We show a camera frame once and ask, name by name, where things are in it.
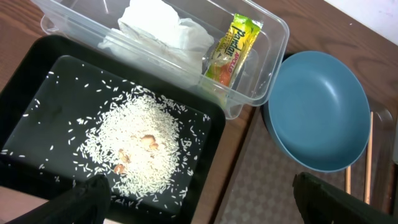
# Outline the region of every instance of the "blue bowl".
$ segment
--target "blue bowl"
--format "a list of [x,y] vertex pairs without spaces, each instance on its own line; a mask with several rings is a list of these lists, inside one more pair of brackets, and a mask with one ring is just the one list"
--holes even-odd
[[345,169],[368,143],[368,99],[351,70],[331,55],[308,51],[289,57],[264,108],[279,148],[310,169]]

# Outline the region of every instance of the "white tissue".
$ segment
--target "white tissue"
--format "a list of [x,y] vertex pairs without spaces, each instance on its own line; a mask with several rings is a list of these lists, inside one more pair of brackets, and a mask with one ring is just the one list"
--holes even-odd
[[120,30],[112,29],[113,33],[98,47],[110,48],[123,60],[139,56],[134,47],[113,38],[117,35],[115,32],[128,37],[128,42],[133,40],[134,46],[199,73],[203,56],[214,44],[213,37],[201,25],[190,18],[180,19],[177,12],[161,0],[130,0],[118,24]]

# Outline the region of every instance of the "black plastic tray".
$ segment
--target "black plastic tray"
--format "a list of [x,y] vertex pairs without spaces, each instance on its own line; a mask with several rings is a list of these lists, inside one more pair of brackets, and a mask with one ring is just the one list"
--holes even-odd
[[[83,87],[89,83],[90,88],[102,86],[104,90],[101,80],[108,82],[109,79],[120,91],[131,89],[129,82],[122,81],[127,79],[148,88],[157,96],[164,95],[185,105],[188,112],[172,114],[183,123],[180,135],[190,131],[190,122],[201,124],[197,129],[201,129],[203,135],[202,144],[195,147],[198,160],[188,161],[194,175],[192,178],[184,175],[178,180],[189,184],[181,207],[173,208],[168,203],[171,208],[165,209],[163,204],[151,203],[152,198],[144,198],[139,209],[135,209],[136,201],[133,206],[128,206],[129,199],[135,200],[130,197],[126,198],[125,205],[112,203],[107,217],[123,223],[190,222],[225,125],[221,108],[148,73],[55,35],[41,38],[33,44],[0,94],[0,146],[2,149],[10,147],[14,153],[13,156],[0,155],[0,185],[52,199],[70,189],[73,179],[85,180],[87,173],[76,173],[72,164],[76,160],[72,152],[84,139],[79,139],[82,134],[76,133],[76,139],[71,146],[68,145],[68,122],[76,123],[76,118],[84,117],[85,113],[85,116],[95,116],[93,112],[98,111],[98,105],[105,98],[120,94],[112,90],[99,94],[89,91],[87,94],[87,89]],[[35,107],[35,98],[40,99],[38,108]],[[25,113],[29,113],[26,118],[22,117]],[[204,114],[210,118],[209,121],[202,122]],[[81,128],[82,133],[92,126]],[[26,155],[26,158],[18,157],[19,154]],[[89,161],[83,160],[80,155],[79,158],[82,162]],[[39,165],[43,163],[47,163],[48,168],[39,170]],[[55,176],[60,176],[60,182],[54,181]],[[110,174],[108,178],[111,185],[118,176]]]

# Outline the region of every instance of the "clear plastic container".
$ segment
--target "clear plastic container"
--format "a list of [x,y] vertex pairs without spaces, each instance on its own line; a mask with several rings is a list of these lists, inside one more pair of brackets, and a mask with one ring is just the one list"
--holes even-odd
[[[111,28],[119,28],[118,19],[129,6],[129,0],[32,2],[51,21],[42,20],[45,32],[60,32],[114,57],[110,50],[97,48],[109,36],[131,55],[129,58],[119,58],[121,61],[219,103],[227,119],[239,116],[244,104],[259,106],[268,100],[289,38],[289,28],[281,18],[250,0],[164,0],[178,12],[180,18],[191,18],[203,26],[214,37],[215,43],[225,35],[235,13],[264,23],[241,72],[229,88],[196,70],[179,66],[172,58],[160,57],[145,45],[112,31]],[[208,60],[208,55],[203,57],[203,64]]]

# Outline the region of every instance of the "chopstick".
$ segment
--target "chopstick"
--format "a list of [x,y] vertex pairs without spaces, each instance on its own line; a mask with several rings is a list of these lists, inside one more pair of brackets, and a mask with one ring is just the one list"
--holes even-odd
[[371,112],[371,131],[369,133],[368,150],[366,152],[366,176],[364,200],[370,204],[371,197],[371,172],[372,172],[372,144],[373,144],[373,112]]
[[351,166],[346,169],[346,192],[351,194]]

